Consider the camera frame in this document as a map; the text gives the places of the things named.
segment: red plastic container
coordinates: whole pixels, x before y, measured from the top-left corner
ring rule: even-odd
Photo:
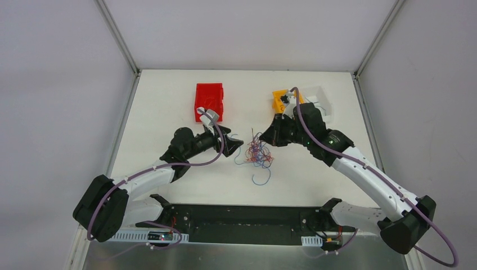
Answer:
[[[200,114],[197,113],[198,107],[206,110],[212,109],[219,115],[219,122],[223,115],[223,88],[222,83],[197,83],[195,92],[195,122],[200,121]]]

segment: gray floor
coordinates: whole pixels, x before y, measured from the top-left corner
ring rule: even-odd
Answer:
[[[111,260],[98,261],[132,246],[125,242],[92,242],[84,270],[107,269],[407,269],[404,256],[392,251],[378,237],[357,236],[338,256],[319,259],[318,247],[181,244],[165,251],[151,251],[145,246]]]

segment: white wall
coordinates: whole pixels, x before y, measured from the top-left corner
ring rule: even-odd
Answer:
[[[475,0],[407,1],[361,77],[386,173],[437,202],[460,269],[477,265],[476,48]],[[419,244],[451,262],[436,233]]]
[[[353,71],[395,0],[107,0],[143,69]]]
[[[62,269],[132,71],[94,1],[0,4],[0,269]]]

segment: tangled wire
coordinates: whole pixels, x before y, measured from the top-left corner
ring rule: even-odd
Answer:
[[[266,147],[266,143],[259,140],[261,132],[254,134],[252,129],[252,141],[248,144],[249,148],[245,151],[246,160],[242,163],[237,162],[237,157],[240,156],[241,147],[238,149],[238,155],[235,157],[235,164],[242,165],[246,163],[252,163],[255,167],[262,167],[263,169],[268,170],[268,179],[263,184],[258,184],[255,182],[255,174],[252,175],[252,182],[257,186],[263,186],[268,183],[272,176],[272,171],[270,166],[273,162],[272,154],[270,150]]]

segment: white table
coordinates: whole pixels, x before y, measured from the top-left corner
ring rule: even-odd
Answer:
[[[194,120],[197,83],[221,82],[224,88],[224,121],[245,144],[251,128],[265,131],[272,122],[272,91],[322,86],[334,104],[334,120],[327,126],[346,134],[371,161],[373,154],[349,73],[233,71],[233,70],[144,70],[139,80],[112,177],[131,174],[161,156],[177,128],[203,128]],[[221,157],[205,167],[191,168],[178,181],[162,186],[158,193],[171,203],[221,205],[321,206],[332,197],[351,204],[376,206],[351,180],[313,158],[299,145],[269,147],[275,158],[272,178],[268,171],[251,164],[236,165],[235,154]],[[216,155],[209,150],[190,162],[203,162]]]

